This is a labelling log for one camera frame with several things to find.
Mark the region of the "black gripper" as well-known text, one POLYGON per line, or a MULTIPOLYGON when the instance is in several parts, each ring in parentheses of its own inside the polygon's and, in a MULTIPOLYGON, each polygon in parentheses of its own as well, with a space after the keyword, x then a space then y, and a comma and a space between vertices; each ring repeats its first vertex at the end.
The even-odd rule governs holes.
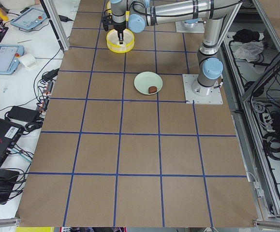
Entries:
POLYGON ((113 28, 118 33, 118 43, 123 44, 124 42, 124 33, 123 31, 127 27, 126 23, 126 15, 116 16, 114 14, 104 14, 103 15, 103 29, 105 31, 109 31, 109 26, 113 26, 113 28))

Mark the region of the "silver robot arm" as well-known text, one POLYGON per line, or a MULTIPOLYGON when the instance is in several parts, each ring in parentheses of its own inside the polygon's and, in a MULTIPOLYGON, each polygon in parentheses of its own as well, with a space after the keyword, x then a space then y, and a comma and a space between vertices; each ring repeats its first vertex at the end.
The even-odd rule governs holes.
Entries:
POLYGON ((205 18, 205 32, 197 52, 200 73, 192 83, 192 91, 201 97, 212 93, 223 70, 216 53, 242 1, 186 0, 151 6, 148 0, 112 0, 110 4, 111 13, 104 12, 102 24, 105 31, 110 25, 114 27, 119 43, 124 41, 125 29, 140 33, 147 26, 205 18))

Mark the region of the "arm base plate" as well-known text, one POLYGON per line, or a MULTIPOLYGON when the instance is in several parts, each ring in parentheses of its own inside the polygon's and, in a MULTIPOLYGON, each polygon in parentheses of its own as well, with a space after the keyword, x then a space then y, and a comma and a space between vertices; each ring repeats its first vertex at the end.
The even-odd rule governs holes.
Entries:
POLYGON ((186 21, 177 21, 176 32, 203 34, 205 32, 205 27, 204 27, 205 23, 206 21, 203 21, 202 19, 192 23, 186 21))
POLYGON ((218 80, 211 87, 203 87, 198 83, 198 74, 183 74, 182 78, 186 104, 223 104, 218 80))

